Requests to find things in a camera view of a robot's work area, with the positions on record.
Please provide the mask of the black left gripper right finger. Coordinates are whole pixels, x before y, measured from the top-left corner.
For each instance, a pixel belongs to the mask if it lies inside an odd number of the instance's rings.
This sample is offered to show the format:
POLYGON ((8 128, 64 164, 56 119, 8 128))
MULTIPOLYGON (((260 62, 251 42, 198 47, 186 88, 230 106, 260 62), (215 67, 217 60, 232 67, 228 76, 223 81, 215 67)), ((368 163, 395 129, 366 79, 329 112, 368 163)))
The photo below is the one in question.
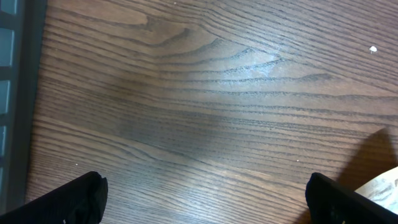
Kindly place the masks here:
POLYGON ((305 198, 311 222, 319 224, 397 224, 397 214, 314 172, 305 198))

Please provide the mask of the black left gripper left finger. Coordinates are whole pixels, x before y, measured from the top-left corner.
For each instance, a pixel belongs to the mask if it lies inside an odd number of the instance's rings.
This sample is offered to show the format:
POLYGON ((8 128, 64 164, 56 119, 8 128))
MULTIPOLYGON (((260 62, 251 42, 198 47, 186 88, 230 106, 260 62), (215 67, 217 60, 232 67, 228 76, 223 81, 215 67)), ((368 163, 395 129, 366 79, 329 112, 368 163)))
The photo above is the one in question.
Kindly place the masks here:
POLYGON ((99 224, 107 199, 107 178, 91 171, 1 215, 1 224, 99 224))

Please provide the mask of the brown snack packet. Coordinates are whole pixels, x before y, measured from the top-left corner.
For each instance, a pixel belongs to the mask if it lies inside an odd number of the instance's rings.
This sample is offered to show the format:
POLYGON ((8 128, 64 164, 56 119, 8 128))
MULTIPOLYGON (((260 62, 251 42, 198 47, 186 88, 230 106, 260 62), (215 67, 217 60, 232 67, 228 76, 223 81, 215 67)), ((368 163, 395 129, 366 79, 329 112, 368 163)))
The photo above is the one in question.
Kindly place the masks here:
POLYGON ((397 186, 398 167, 386 171, 356 189, 357 194, 370 199, 372 202, 398 214, 397 186))

